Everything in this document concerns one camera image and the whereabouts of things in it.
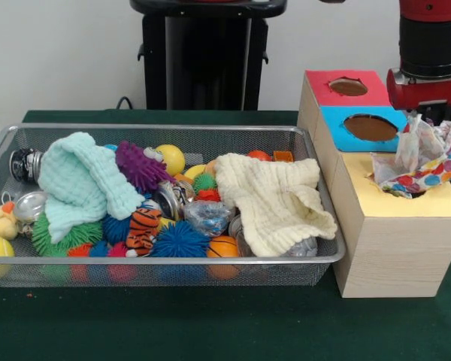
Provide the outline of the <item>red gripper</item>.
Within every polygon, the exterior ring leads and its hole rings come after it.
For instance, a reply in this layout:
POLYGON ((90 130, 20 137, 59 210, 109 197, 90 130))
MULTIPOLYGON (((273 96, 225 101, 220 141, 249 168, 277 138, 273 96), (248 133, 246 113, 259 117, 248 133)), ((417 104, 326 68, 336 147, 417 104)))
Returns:
POLYGON ((408 77, 399 68, 386 77, 389 101, 396 110, 416 110, 422 106, 451 106, 451 77, 432 80, 408 77))

